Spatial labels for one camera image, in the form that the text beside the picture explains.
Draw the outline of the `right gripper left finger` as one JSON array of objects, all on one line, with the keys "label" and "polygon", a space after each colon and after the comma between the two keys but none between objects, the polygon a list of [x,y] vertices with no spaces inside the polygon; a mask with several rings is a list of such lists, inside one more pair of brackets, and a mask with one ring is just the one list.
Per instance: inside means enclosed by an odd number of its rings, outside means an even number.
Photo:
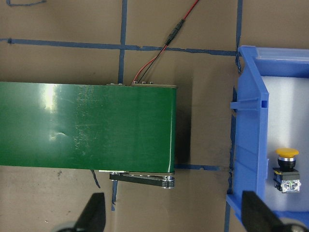
[{"label": "right gripper left finger", "polygon": [[103,232],[106,225],[104,193],[93,193],[73,227],[74,232]]}]

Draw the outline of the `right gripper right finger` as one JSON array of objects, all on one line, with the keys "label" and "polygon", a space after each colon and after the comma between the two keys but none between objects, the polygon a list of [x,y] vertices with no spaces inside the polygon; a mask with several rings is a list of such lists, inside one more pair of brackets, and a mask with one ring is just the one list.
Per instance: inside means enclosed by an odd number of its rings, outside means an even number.
[{"label": "right gripper right finger", "polygon": [[247,232],[283,232],[284,224],[253,191],[243,191],[241,222]]}]

